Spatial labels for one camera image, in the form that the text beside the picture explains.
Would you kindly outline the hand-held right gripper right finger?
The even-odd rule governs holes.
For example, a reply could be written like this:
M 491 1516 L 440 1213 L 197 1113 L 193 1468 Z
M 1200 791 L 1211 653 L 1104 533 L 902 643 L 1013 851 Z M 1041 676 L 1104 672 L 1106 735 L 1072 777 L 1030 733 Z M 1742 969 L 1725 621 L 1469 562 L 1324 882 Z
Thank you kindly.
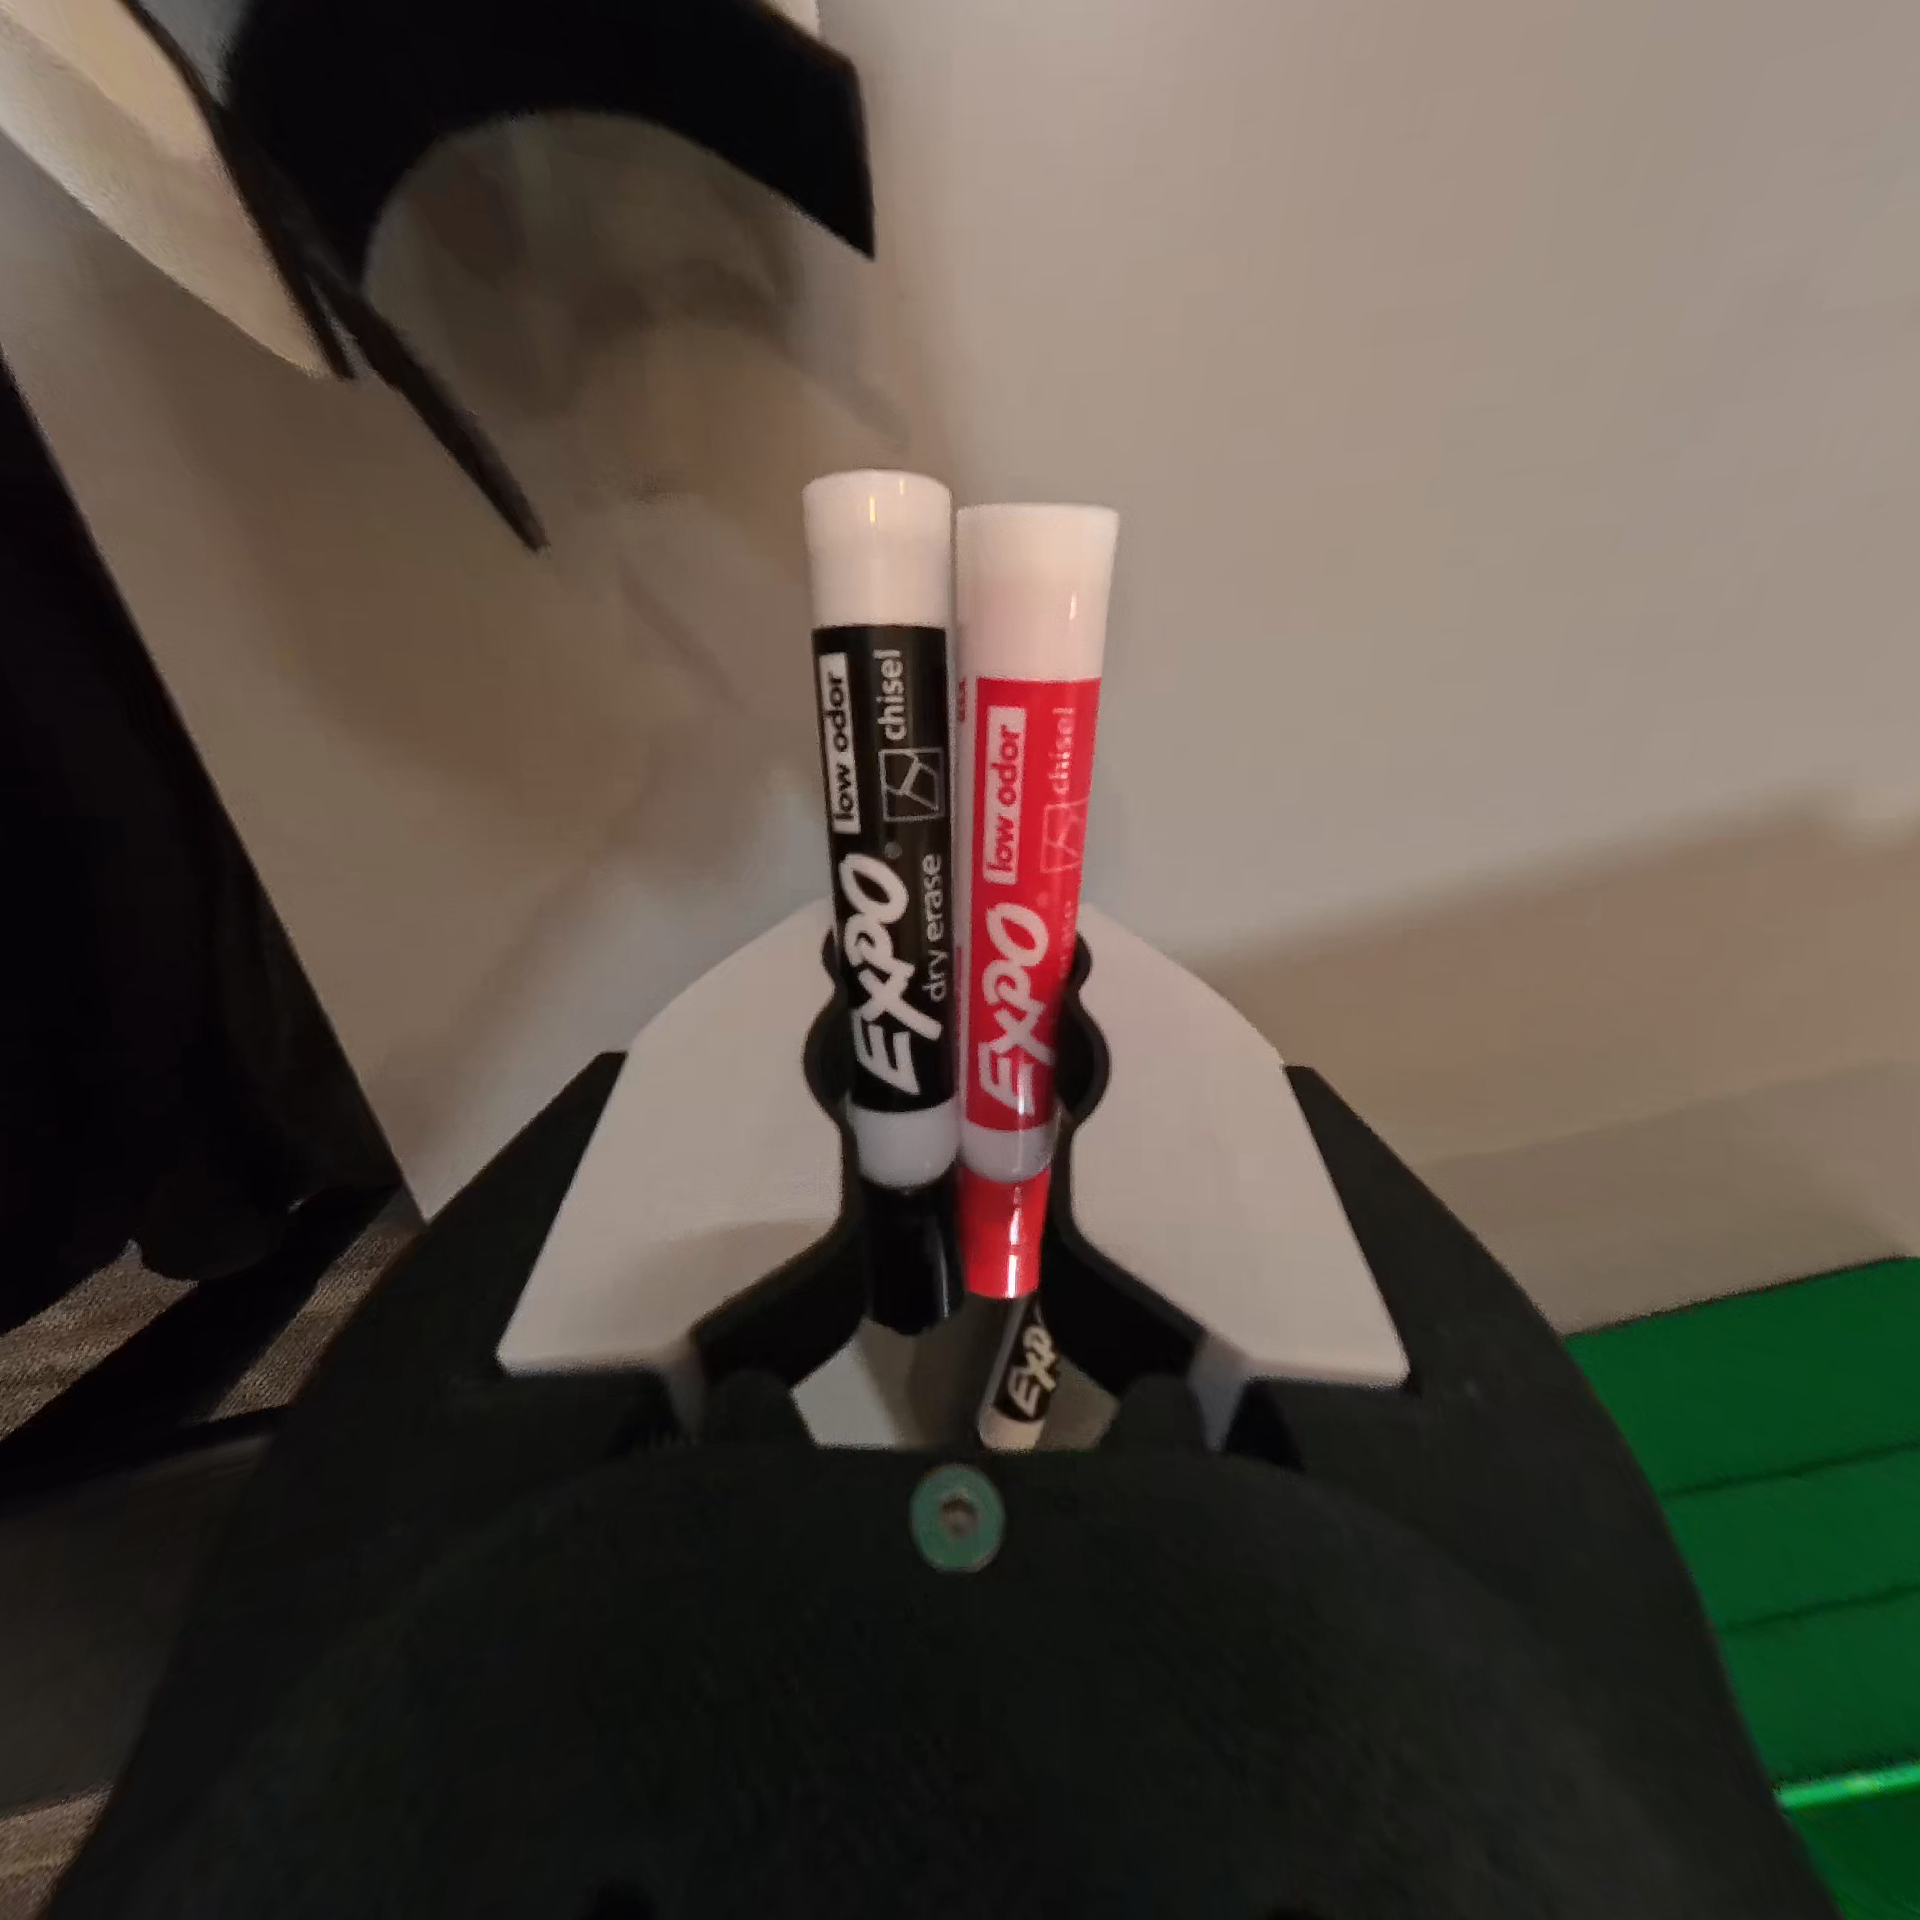
M 1184 1376 L 1206 1420 L 1253 1380 L 1401 1390 L 1402 1339 L 1284 1058 L 1106 914 L 1079 925 L 1092 1072 L 1054 1165 L 1058 1346 L 1113 1395 Z

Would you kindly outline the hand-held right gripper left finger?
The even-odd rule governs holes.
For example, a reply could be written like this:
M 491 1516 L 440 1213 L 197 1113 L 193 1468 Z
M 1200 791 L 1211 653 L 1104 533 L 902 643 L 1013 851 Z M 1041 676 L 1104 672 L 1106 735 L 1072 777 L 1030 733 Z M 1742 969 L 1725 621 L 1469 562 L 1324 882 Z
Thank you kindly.
M 645 1372 L 677 1420 L 711 1388 L 795 1388 L 853 1339 L 857 1178 L 807 1078 L 831 911 L 738 948 L 632 1041 L 499 1339 L 513 1376 Z

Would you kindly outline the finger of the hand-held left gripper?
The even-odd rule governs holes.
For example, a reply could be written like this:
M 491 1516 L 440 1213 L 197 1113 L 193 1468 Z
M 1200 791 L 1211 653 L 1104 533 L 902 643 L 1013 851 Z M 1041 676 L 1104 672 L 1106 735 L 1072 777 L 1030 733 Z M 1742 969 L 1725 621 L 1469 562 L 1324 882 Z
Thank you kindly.
M 133 253 L 313 376 L 356 376 L 224 102 L 249 5 L 5 3 L 2 131 Z

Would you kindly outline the black dry erase marker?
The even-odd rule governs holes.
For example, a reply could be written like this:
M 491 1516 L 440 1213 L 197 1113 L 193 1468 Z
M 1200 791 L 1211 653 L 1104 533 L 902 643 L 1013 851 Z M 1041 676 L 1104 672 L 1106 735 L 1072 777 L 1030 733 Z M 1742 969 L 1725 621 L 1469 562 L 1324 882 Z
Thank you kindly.
M 976 1433 L 989 1453 L 1032 1453 L 1062 1380 L 1062 1354 L 1041 1293 L 1010 1304 L 977 1403 Z
M 920 1333 L 961 1295 L 950 492 L 902 471 L 815 478 L 804 539 L 868 1312 Z

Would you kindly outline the red dry erase marker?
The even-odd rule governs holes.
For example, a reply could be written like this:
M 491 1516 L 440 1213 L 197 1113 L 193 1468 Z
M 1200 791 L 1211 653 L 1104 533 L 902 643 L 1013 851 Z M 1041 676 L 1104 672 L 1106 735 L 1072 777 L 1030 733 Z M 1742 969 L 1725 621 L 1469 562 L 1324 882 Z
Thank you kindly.
M 967 1291 L 993 1303 L 1041 1289 L 1116 533 L 1081 503 L 956 516 L 956 1222 Z

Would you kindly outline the green plastic bin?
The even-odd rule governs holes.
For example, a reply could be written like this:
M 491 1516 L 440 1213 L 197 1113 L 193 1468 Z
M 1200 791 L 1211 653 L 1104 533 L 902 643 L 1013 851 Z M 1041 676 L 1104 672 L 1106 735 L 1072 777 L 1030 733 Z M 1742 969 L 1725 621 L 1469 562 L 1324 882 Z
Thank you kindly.
M 1917 1261 L 1574 1330 L 1570 1351 L 1837 1906 L 1916 1916 Z

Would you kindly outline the person's torso in black sweater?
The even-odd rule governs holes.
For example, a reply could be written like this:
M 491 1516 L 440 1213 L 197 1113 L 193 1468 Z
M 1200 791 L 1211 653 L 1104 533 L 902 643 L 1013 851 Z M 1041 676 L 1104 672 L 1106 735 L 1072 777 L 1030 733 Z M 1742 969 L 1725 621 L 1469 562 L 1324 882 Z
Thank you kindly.
M 397 1161 L 2 373 L 2 1328 L 233 1276 Z

